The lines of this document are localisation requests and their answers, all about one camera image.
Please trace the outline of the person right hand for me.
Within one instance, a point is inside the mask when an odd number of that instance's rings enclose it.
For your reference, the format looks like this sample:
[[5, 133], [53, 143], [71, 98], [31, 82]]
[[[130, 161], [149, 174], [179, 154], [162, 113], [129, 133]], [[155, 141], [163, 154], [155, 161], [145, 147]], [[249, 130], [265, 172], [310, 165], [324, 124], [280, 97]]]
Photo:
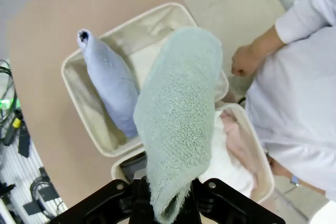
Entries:
[[232, 57], [232, 74], [240, 77], [253, 74], [266, 55], [254, 44], [239, 47]]

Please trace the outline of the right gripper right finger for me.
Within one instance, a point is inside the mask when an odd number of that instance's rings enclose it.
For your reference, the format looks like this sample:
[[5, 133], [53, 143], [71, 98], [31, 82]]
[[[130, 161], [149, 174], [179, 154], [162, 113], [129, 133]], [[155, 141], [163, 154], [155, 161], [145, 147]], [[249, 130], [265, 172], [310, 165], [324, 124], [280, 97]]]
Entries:
[[285, 221], [217, 178], [192, 182], [197, 210], [216, 223], [269, 224]]

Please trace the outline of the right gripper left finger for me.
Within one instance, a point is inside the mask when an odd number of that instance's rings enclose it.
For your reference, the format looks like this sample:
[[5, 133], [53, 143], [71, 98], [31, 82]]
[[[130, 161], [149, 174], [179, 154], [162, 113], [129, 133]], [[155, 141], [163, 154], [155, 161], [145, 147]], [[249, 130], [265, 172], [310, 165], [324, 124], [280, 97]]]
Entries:
[[146, 177], [127, 184], [115, 179], [50, 223], [155, 223]]

